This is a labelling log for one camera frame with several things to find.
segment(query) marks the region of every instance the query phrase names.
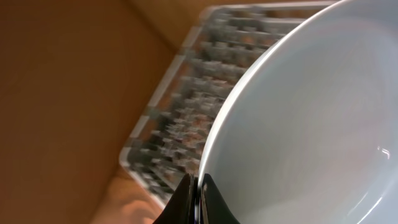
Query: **white bowl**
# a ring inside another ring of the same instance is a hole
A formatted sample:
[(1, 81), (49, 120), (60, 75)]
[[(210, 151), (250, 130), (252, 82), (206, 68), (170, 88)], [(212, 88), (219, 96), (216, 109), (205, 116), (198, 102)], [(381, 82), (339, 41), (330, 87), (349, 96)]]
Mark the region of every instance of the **white bowl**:
[(398, 223), (398, 1), (341, 1), (223, 105), (200, 166), (241, 223)]

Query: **blurred dish rack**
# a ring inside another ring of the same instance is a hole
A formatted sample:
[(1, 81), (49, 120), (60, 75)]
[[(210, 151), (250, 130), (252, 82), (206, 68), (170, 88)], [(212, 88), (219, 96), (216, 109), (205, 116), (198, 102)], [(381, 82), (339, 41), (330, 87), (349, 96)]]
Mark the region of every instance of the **blurred dish rack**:
[(336, 1), (211, 7), (192, 27), (119, 157), (161, 207), (197, 174), (213, 121), (236, 82), (268, 48)]

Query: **black object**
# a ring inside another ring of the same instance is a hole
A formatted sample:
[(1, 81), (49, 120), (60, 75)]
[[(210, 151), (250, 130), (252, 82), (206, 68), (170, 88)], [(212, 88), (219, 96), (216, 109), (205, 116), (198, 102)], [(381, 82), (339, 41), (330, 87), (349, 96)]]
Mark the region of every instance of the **black object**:
[(198, 179), (185, 174), (154, 224), (194, 224), (195, 204), (200, 206), (200, 223), (239, 224), (209, 174), (205, 174), (198, 192)]

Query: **metal rack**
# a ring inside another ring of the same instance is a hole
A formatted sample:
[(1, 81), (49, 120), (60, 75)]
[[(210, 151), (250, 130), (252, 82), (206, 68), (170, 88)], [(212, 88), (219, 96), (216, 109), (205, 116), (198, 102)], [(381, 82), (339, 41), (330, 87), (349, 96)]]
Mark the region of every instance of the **metal rack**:
[(183, 175), (197, 173), (211, 125), (240, 77), (269, 47), (333, 3), (207, 9), (152, 95), (120, 164), (164, 206)]

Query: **brown surface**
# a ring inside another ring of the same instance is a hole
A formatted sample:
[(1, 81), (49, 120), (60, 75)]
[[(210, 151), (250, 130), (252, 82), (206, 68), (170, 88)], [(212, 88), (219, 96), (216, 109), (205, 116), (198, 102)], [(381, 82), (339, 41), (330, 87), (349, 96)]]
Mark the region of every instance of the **brown surface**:
[(173, 52), (123, 0), (0, 5), (0, 223), (88, 223)]
[(91, 224), (151, 224), (162, 212), (120, 167)]
[(191, 26), (206, 7), (312, 0), (129, 0), (175, 49), (179, 49)]

